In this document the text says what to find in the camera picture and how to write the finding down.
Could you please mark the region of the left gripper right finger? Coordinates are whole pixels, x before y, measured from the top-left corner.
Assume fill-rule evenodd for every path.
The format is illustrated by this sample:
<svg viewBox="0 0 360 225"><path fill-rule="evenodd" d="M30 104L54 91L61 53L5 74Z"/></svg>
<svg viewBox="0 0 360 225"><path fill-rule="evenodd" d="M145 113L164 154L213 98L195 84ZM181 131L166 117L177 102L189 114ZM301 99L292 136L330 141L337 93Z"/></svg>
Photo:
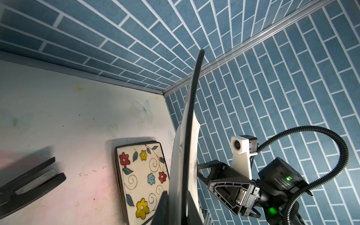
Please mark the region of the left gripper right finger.
<svg viewBox="0 0 360 225"><path fill-rule="evenodd" d="M203 225L199 210L191 196L187 197L187 224Z"/></svg>

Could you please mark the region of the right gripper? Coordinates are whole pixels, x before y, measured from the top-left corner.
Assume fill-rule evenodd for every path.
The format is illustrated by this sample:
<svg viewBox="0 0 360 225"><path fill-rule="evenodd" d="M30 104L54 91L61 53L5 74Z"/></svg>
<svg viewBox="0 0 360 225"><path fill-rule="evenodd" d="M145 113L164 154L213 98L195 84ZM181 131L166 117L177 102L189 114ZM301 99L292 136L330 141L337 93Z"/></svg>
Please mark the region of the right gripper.
<svg viewBox="0 0 360 225"><path fill-rule="evenodd" d="M277 157L251 180L218 160L207 164L208 190L233 214L258 217L254 210L263 208L267 217L281 217L286 203L296 191L307 185L305 179L287 162Z"/></svg>

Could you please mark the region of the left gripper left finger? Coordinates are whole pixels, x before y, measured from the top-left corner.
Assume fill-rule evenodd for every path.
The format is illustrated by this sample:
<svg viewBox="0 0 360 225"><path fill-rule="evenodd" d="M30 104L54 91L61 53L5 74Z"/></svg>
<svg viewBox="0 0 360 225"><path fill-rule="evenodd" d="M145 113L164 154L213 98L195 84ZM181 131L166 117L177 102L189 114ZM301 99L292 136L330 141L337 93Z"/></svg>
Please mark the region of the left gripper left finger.
<svg viewBox="0 0 360 225"><path fill-rule="evenodd" d="M152 218L151 225L168 225L169 224L169 194L164 191L161 195L155 214Z"/></svg>

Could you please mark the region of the white square plate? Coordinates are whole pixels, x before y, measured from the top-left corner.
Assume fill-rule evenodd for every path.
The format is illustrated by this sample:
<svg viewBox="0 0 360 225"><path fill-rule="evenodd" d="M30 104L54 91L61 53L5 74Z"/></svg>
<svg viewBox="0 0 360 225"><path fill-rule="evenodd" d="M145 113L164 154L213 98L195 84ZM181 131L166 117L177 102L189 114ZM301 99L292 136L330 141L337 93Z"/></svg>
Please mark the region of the white square plate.
<svg viewBox="0 0 360 225"><path fill-rule="evenodd" d="M170 225L187 225L188 197L192 197L201 216L197 190L197 145L200 124L194 108L204 54L205 51L201 49L193 74L190 76L183 118L177 128L173 145L169 186Z"/></svg>

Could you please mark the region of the floral square plate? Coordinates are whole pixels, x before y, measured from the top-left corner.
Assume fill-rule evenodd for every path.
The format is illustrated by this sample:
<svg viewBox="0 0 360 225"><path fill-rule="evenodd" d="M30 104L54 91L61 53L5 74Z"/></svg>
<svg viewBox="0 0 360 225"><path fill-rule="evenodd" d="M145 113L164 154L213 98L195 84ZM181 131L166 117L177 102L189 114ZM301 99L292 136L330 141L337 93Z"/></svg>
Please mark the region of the floral square plate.
<svg viewBox="0 0 360 225"><path fill-rule="evenodd" d="M150 224L161 195L169 190L169 172L160 142L117 146L128 225Z"/></svg>

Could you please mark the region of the black square plate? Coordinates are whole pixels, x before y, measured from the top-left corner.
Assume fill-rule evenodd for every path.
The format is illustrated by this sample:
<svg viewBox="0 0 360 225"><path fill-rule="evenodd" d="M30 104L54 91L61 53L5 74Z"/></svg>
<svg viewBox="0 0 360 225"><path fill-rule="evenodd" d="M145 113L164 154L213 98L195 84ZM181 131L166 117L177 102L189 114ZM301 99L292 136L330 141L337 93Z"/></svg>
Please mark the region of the black square plate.
<svg viewBox="0 0 360 225"><path fill-rule="evenodd" d="M124 196L123 196L123 192L122 192L122 179L120 176L120 167L118 164L117 146L114 147L114 166L115 166L115 174L116 174L117 186L118 186L118 191L119 191L122 220L123 220L123 223L125 225L127 225L128 224L128 216L127 216L127 211L126 211L126 206L125 206L126 202L124 201Z"/></svg>

